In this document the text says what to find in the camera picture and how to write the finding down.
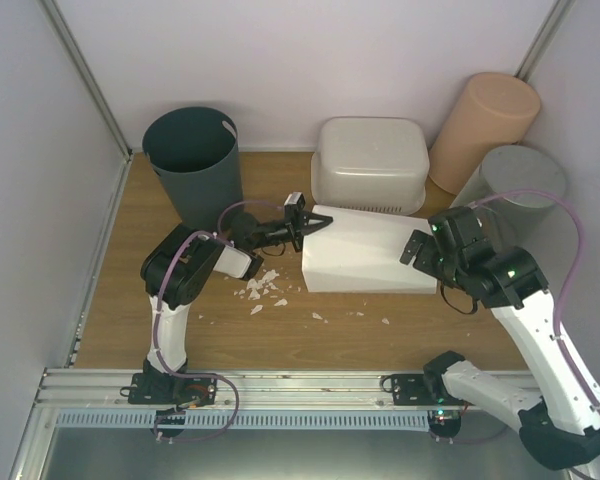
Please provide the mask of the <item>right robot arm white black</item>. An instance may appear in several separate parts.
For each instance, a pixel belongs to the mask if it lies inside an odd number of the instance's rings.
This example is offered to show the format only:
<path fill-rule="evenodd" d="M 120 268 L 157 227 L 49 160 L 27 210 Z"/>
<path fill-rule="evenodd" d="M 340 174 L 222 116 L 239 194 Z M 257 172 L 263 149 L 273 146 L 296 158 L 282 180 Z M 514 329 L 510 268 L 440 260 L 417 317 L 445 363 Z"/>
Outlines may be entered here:
<path fill-rule="evenodd" d="M 476 406 L 515 431 L 545 468 L 600 479 L 600 385 L 567 334 L 561 305 L 533 256 L 521 247 L 496 251 L 473 208 L 456 207 L 415 230 L 400 261 L 458 289 L 503 326 L 528 366 L 536 395 L 479 370 L 447 351 L 423 368 L 431 403 Z"/>

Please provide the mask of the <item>dark grey bin white liner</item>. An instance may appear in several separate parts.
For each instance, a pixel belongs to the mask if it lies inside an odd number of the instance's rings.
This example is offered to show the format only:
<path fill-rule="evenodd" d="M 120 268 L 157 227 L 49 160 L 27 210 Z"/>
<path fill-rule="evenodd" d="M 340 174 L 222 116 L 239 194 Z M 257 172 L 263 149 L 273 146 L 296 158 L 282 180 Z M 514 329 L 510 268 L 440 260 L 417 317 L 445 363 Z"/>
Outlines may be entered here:
<path fill-rule="evenodd" d="M 204 106 L 170 111 L 145 131 L 142 149 L 185 225 L 214 231 L 221 213 L 243 199 L 237 127 Z"/>

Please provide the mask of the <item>salmon pink plastic bin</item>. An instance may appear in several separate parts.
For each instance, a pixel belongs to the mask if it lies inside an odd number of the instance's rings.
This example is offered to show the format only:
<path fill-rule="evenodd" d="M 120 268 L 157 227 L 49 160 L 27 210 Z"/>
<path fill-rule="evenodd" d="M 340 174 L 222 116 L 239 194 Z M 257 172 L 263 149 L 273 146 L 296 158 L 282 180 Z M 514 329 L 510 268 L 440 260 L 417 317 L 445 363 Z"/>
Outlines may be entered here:
<path fill-rule="evenodd" d="M 472 76 L 429 150 L 429 177 L 458 194 L 492 149 L 519 142 L 541 110 L 538 93 L 503 73 Z"/>

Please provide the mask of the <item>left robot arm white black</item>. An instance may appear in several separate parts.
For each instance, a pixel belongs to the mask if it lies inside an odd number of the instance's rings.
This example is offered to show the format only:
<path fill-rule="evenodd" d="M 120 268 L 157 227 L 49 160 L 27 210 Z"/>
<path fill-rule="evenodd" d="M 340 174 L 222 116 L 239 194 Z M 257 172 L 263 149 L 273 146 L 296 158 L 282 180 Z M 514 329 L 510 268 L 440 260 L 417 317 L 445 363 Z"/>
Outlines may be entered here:
<path fill-rule="evenodd" d="M 333 223 L 333 218 L 306 211 L 302 194 L 290 195 L 280 219 L 261 222 L 239 211 L 229 222 L 229 237 L 177 225 L 145 259 L 140 276 L 152 308 L 151 346 L 142 372 L 133 376 L 127 398 L 133 404 L 173 404 L 200 400 L 212 379 L 185 379 L 188 366 L 186 328 L 189 310 L 214 272 L 248 281 L 263 258 L 256 252 L 291 244 Z"/>

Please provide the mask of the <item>white octagonal bin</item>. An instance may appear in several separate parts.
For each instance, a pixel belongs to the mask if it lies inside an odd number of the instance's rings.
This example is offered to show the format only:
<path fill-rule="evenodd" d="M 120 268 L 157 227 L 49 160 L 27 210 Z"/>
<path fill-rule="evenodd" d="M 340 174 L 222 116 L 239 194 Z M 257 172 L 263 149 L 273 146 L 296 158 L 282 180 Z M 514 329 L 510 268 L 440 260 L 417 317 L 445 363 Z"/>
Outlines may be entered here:
<path fill-rule="evenodd" d="M 434 294 L 437 281 L 400 262 L 420 218 L 316 205 L 333 222 L 304 238 L 302 274 L 311 293 Z"/>

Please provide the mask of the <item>white plastic basin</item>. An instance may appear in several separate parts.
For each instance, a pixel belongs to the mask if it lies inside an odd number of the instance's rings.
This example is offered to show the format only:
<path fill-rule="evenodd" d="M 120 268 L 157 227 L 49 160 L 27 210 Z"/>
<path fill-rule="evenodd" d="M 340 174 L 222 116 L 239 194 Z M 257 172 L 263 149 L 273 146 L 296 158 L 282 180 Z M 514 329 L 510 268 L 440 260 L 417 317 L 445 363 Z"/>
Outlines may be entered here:
<path fill-rule="evenodd" d="M 421 127 L 403 118 L 335 117 L 311 159 L 319 205 L 411 215 L 426 199 L 429 156 Z"/>

